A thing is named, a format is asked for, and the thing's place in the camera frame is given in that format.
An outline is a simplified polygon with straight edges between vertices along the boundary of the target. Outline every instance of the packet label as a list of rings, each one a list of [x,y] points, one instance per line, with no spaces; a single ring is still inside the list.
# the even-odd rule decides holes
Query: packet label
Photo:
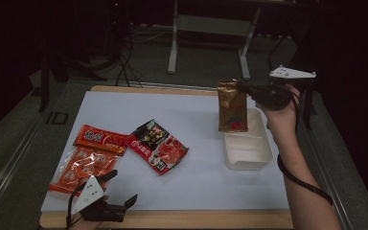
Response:
[[[85,146],[97,150],[107,150],[123,155],[127,150],[127,135],[83,125],[74,142],[75,146]]]

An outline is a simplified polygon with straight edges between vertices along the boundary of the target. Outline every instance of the white plastic container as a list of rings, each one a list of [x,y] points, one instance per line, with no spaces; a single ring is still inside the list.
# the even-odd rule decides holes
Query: white plastic container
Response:
[[[247,132],[224,134],[226,166],[231,170],[257,171],[274,158],[258,108],[247,108],[247,127]]]

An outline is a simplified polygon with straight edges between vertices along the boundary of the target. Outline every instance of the chip bag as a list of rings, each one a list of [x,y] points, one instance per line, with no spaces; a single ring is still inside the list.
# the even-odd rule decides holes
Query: chip bag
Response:
[[[246,94],[238,90],[236,81],[223,81],[218,85],[219,124],[221,132],[246,132]]]
[[[65,164],[52,179],[49,191],[71,194],[91,175],[112,171],[118,157],[127,150],[126,138],[124,134],[83,125]]]
[[[174,168],[189,150],[154,120],[133,131],[126,138],[126,144],[142,156],[159,175]]]

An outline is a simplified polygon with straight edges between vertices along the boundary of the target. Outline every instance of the black cable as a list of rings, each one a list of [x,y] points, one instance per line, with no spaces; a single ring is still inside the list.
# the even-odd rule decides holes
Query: black cable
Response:
[[[83,184],[79,185],[79,187],[77,187],[73,193],[70,195],[70,198],[68,199],[68,209],[67,209],[67,218],[65,218],[65,229],[69,229],[71,227],[71,225],[73,225],[74,223],[76,223],[77,221],[75,221],[74,223],[71,223],[71,207],[73,205],[73,199],[74,196],[76,196],[76,194],[81,191],[86,185],[86,182],[84,182]]]
[[[72,222],[72,223],[70,224],[70,227],[71,227],[71,226],[73,226],[74,224],[76,224],[78,221],[80,221],[80,219],[82,219],[82,217],[79,217],[76,221]]]
[[[280,44],[283,43],[283,41],[285,40],[285,38],[286,38],[285,36],[282,36],[282,38],[280,38],[280,40],[277,42],[277,44],[271,50],[270,54],[268,54],[267,64],[268,64],[268,68],[270,68],[270,71],[274,70],[273,69],[273,65],[271,64],[271,57],[273,56],[274,52],[276,52],[277,48],[279,48]]]
[[[121,69],[121,71],[119,71],[118,77],[116,78],[115,86],[118,86],[119,78],[121,77],[122,73],[124,73],[125,80],[127,82],[127,87],[130,87],[129,80],[127,79],[127,70],[125,68],[127,67],[127,63],[130,60],[131,51],[128,47],[127,47],[127,50],[128,50],[128,56],[127,56],[127,59],[126,59],[125,63],[122,61],[122,56],[121,56],[122,69]]]
[[[118,63],[117,62],[113,63],[113,65],[110,66],[108,69],[103,70],[102,72],[98,73],[98,75],[101,75],[101,74],[104,74],[106,72],[109,72],[109,71],[113,70],[116,66],[118,66]]]
[[[295,108],[295,131],[297,131],[298,128],[298,121],[300,121],[300,106],[299,106],[299,101],[300,101],[300,97],[298,97],[298,95],[296,95],[295,93],[291,92],[294,96],[291,98],[292,103],[294,104],[294,108]]]
[[[139,85],[143,88],[142,83],[139,81],[143,77],[143,73],[141,73],[138,70],[133,69],[128,62],[126,62],[126,65],[127,65],[128,69],[130,70],[130,74],[133,76],[134,80],[137,81],[139,83]],[[137,78],[136,75],[133,73],[133,71],[138,72],[140,74],[140,77]]]
[[[307,182],[304,182],[304,181],[302,181],[302,180],[300,180],[300,179],[298,179],[297,177],[295,177],[293,174],[291,174],[291,172],[289,172],[288,170],[287,170],[287,168],[286,168],[286,166],[284,165],[284,163],[283,163],[283,160],[282,160],[282,157],[280,156],[280,154],[278,155],[278,157],[277,157],[277,164],[279,165],[279,169],[280,169],[280,171],[288,178],[288,179],[290,179],[290,180],[292,180],[293,182],[295,182],[296,184],[298,184],[298,185],[300,185],[300,186],[302,186],[302,187],[304,187],[304,188],[306,188],[306,189],[308,189],[308,190],[310,190],[310,191],[312,191],[313,193],[315,193],[315,194],[318,194],[318,195],[320,195],[320,196],[322,196],[322,197],[324,197],[325,199],[327,199],[328,200],[328,202],[330,202],[330,204],[331,205],[333,205],[334,204],[334,201],[333,201],[333,199],[331,198],[331,196],[330,195],[328,195],[327,193],[325,193],[323,190],[321,190],[321,189],[319,189],[319,188],[317,188],[317,187],[315,187],[315,186],[313,186],[313,185],[311,185],[311,184],[309,184],[309,183],[307,183]]]

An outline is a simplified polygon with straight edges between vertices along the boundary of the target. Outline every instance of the hand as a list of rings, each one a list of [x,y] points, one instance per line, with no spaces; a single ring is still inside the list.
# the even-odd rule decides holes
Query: hand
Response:
[[[290,84],[286,84],[286,87],[296,95],[294,98],[298,102],[300,92]],[[257,104],[257,107],[260,108],[267,117],[268,128],[273,134],[274,141],[277,145],[288,143],[295,138],[297,109],[293,102],[290,102],[288,106],[281,110],[270,110],[261,104]]]
[[[71,218],[71,227],[69,230],[95,230],[102,224],[102,221],[88,221],[82,218],[80,213],[76,213]]]

